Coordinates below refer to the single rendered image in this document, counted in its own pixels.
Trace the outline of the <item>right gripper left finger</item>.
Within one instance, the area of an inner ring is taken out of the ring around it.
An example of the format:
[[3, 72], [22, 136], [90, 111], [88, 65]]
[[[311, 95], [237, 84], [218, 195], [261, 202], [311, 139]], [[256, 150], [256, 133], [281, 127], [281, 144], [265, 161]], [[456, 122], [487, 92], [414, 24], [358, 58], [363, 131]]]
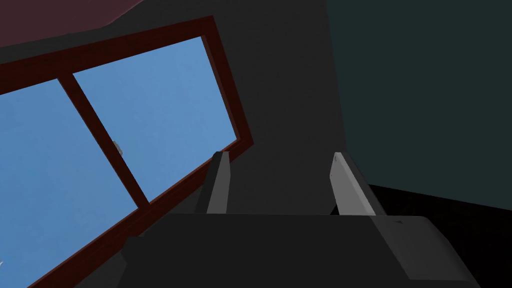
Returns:
[[194, 212], [225, 214], [227, 212], [231, 166], [228, 151], [213, 154]]

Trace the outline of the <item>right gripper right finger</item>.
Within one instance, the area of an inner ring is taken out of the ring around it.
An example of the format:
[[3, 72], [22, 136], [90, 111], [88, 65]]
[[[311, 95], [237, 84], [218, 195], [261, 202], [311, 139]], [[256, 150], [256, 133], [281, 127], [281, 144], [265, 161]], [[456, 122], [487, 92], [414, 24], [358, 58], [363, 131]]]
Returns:
[[335, 152], [329, 172], [338, 213], [343, 216], [384, 216], [382, 205], [349, 154]]

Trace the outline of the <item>dark red framed window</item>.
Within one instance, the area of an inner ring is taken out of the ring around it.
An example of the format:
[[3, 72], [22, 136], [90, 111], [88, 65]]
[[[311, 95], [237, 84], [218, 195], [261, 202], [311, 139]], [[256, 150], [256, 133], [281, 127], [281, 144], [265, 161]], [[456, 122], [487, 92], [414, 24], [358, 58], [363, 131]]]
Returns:
[[213, 16], [0, 64], [0, 288], [74, 288], [253, 145]]

